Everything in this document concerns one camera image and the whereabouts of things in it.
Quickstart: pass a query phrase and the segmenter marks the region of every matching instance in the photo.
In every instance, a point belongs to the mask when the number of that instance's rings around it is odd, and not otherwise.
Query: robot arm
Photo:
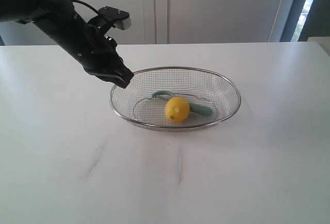
[[[134,75],[117,54],[115,40],[104,34],[111,27],[127,29],[129,13],[111,7],[96,12],[98,16],[86,23],[71,0],[0,0],[0,22],[33,22],[88,74],[125,88]]]

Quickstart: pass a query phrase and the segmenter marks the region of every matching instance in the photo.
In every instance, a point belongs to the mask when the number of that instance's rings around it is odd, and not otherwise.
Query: metal basket rim
[[[208,123],[204,123],[204,124],[201,124],[201,125],[189,125],[189,126],[162,126],[162,125],[152,125],[152,124],[143,123],[143,122],[134,120],[132,118],[129,118],[129,117],[127,117],[127,116],[119,113],[119,111],[114,107],[113,102],[112,102],[113,92],[118,87],[117,85],[114,85],[112,87],[111,91],[110,91],[109,102],[110,102],[110,106],[113,109],[113,111],[115,112],[115,114],[118,115],[119,117],[121,117],[122,119],[128,121],[128,122],[135,123],[135,124],[138,124],[138,125],[141,125],[141,126],[150,127],[151,129],[152,128],[158,128],[158,129],[164,129],[164,130],[170,130],[170,129],[173,129],[173,130],[187,130],[187,129],[201,128],[201,127],[206,128],[208,126],[214,126],[214,125],[216,125],[216,124],[218,124],[220,122],[223,122],[223,121],[231,118],[239,110],[239,108],[241,106],[241,103],[242,103],[242,98],[241,98],[240,92],[238,91],[237,87],[235,86],[235,84],[231,80],[229,80],[227,77],[225,77],[225,76],[223,76],[223,75],[221,75],[219,73],[216,73],[216,72],[213,72],[213,71],[209,71],[209,70],[204,70],[202,68],[194,68],[194,67],[162,66],[162,67],[146,68],[144,70],[139,70],[139,71],[134,72],[134,75],[135,74],[149,72],[149,71],[159,71],[159,70],[168,70],[168,69],[200,71],[200,72],[210,73],[210,74],[213,74],[213,75],[216,75],[216,76],[219,76],[219,77],[223,78],[225,81],[227,81],[235,89],[235,92],[236,92],[236,94],[238,96],[239,103],[237,105],[236,110],[231,115],[229,115],[228,117],[224,117],[224,118],[221,118],[219,120],[208,122]]]

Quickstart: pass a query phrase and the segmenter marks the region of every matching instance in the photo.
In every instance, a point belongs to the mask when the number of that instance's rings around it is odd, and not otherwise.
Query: white wall
[[[280,1],[168,0],[168,42],[267,42]],[[281,24],[274,26],[277,34],[282,33],[292,3],[282,1],[286,7],[278,16]]]
[[[119,44],[144,44],[152,43],[155,36],[154,5],[147,3],[143,5],[143,0],[81,0],[94,8],[99,9],[104,6],[112,6],[123,9],[130,13],[132,26],[128,30],[122,31],[111,29],[108,33],[113,36]],[[77,12],[88,21],[95,16],[88,8],[75,4]],[[0,24],[0,35],[6,45],[43,45],[53,44],[45,34],[40,32],[33,24],[20,25],[15,22]]]

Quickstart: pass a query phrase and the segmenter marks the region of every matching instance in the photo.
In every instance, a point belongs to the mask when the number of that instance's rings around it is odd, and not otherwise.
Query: oval basket
[[[161,90],[210,107],[212,115],[204,117],[191,112],[183,123],[171,123],[165,116],[166,100],[170,97],[152,98],[153,93]],[[126,89],[116,85],[112,88],[109,100],[114,112],[131,124],[169,132],[214,126],[232,117],[241,105],[240,93],[229,79],[215,72],[190,67],[159,67],[135,72]]]

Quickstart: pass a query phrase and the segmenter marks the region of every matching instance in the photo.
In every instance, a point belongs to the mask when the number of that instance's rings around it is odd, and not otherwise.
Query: teal handle
[[[157,91],[155,93],[152,94],[152,97],[156,97],[156,95],[169,95],[170,97],[175,97],[175,94],[170,92],[170,91]],[[196,114],[205,116],[205,117],[210,117],[212,115],[212,109],[210,107],[205,107],[205,106],[201,106],[198,104],[194,104],[189,102],[189,106],[190,106],[190,111],[194,112]]]
[[[212,109],[210,107],[205,107],[201,105],[197,105],[194,103],[189,102],[190,105],[190,111],[194,112],[196,114],[205,116],[205,117],[210,117],[212,115]]]

